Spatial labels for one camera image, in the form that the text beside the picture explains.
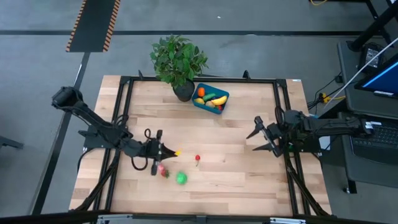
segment white cable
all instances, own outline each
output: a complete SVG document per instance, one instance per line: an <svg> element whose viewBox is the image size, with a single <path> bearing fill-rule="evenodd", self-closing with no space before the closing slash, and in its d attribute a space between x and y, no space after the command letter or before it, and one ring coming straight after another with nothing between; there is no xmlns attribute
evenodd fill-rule
<svg viewBox="0 0 398 224"><path fill-rule="evenodd" d="M336 98L336 96L341 93L341 91L343 91L353 80L355 77L357 77L362 70L364 70L366 68L366 66L368 66L375 58L377 58L380 54L382 54L385 50L387 50L392 44L394 44L395 42L397 42L398 38L396 38L393 42L391 42L391 44L387 45L387 47L385 47L384 49L382 49L376 56L374 56L368 63L366 63L366 65L364 65L361 69L358 70L358 72L354 75L353 78L351 78L332 98L331 100L329 100L329 102L323 107L323 110L329 105L329 103Z"/></svg>

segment black plant pot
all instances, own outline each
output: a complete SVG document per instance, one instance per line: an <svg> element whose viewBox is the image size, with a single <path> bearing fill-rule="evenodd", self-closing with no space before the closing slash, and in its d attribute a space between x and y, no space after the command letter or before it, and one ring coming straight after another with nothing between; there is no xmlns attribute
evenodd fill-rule
<svg viewBox="0 0 398 224"><path fill-rule="evenodd" d="M193 81L187 79L183 86L173 88L173 91L179 100L182 102L187 102L191 100L192 94L195 91L195 84Z"/></svg>

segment blue plastic container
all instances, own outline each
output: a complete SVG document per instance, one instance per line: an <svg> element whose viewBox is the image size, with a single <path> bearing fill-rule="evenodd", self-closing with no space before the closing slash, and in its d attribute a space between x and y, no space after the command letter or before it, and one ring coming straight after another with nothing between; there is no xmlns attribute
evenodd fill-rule
<svg viewBox="0 0 398 224"><path fill-rule="evenodd" d="M194 101L194 99L198 98L198 89L201 88L201 87L203 87L205 89L205 95L207 95L209 93L215 93L217 98L220 98L222 96L227 96L228 97L226 102L223 105L221 105L223 107L222 110L219 110L217 108L210 108L209 106L202 105L202 104L197 103L197 102ZM215 114L221 114L225 110L225 106L226 106L226 103L228 102L228 99L229 99L229 93L227 91L220 90L220 89L214 88L212 86L209 86L209 85L206 85L206 84L203 84L203 83L199 83L198 84L197 89L195 90L195 92L192 95L192 103L195 106L197 106L199 108L202 108L204 110L213 112Z"/></svg>

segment green leaves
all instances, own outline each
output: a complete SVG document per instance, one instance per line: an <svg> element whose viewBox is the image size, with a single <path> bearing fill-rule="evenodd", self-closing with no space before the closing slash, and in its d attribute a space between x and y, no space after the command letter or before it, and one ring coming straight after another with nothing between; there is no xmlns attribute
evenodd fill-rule
<svg viewBox="0 0 398 224"><path fill-rule="evenodd" d="M174 88L184 85L187 79L193 80L195 75L202 73L203 67L208 68L205 53L187 41L189 39L171 35L152 44L154 51L150 53L150 59L157 78Z"/></svg>

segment wooden table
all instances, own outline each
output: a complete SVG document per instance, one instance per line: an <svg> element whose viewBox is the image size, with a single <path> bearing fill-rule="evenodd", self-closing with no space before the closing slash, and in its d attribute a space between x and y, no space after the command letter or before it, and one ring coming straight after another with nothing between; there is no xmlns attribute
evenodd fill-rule
<svg viewBox="0 0 398 224"><path fill-rule="evenodd" d="M104 76L95 112L110 121L118 92L120 76ZM112 212L291 216L287 174L283 157L252 149L265 144L258 134L246 140L254 129L254 117L264 124L275 122L274 93L271 84L210 83L230 94L226 109L217 115L182 103L170 85L162 82L134 82L127 125L134 139L144 141L144 130L152 134L163 129L162 141L181 150L176 158L163 161L170 171L168 179L150 175L150 164L136 171L122 153ZM307 104L300 80L287 80L290 104L305 113ZM282 90L280 100L284 105ZM103 160L103 149L95 149L82 160L70 208L79 206L96 185ZM201 157L196 166L195 155ZM305 183L315 199L330 212L321 166L309 153L301 153ZM134 159L137 166L144 160ZM188 175L185 185L178 185L178 171ZM303 213L297 186L299 210ZM100 208L108 187L105 186Z"/></svg>

